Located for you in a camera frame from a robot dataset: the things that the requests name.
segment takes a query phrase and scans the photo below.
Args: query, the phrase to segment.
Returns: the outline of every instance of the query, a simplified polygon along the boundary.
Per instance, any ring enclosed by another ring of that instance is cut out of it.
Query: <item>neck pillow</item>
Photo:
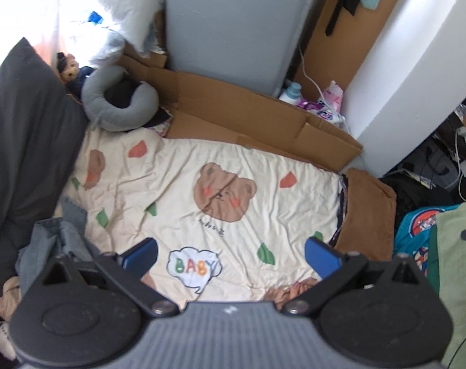
[[[84,82],[81,100],[93,128],[100,126],[109,132],[137,129],[156,114],[159,97],[156,89],[146,82],[141,82],[136,88],[130,104],[118,104],[126,108],[119,108],[106,100],[106,90],[121,83],[125,74],[121,66],[106,66],[94,71]]]

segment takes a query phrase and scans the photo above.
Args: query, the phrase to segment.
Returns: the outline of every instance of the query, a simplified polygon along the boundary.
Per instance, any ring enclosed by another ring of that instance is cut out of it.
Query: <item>bed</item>
[[[64,193],[88,211],[102,252],[155,238],[147,283],[183,307],[318,278],[304,246],[338,229],[341,189],[335,173],[240,145],[97,129]]]

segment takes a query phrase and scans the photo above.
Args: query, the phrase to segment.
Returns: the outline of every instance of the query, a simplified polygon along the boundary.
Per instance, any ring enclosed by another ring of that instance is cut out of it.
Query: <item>orange leaf print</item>
[[[298,179],[296,179],[296,176],[294,175],[293,172],[289,172],[286,176],[284,176],[281,181],[279,182],[279,187],[280,188],[290,188],[293,187],[296,182],[298,182]]]
[[[96,186],[105,169],[105,156],[101,151],[91,150],[89,152],[88,175],[83,187],[89,190]]]
[[[140,158],[147,154],[147,146],[144,140],[139,141],[134,147],[129,150],[127,156],[129,158]]]

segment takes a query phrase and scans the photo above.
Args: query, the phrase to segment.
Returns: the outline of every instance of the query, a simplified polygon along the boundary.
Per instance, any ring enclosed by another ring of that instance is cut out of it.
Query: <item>refrigerator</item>
[[[277,97],[315,0],[166,0],[169,67]]]

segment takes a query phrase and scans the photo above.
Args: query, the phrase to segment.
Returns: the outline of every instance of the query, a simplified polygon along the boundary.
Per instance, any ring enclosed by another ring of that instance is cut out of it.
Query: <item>brown towel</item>
[[[335,249],[359,251],[373,261],[392,258],[397,198],[395,191],[366,171],[351,168],[348,212]]]

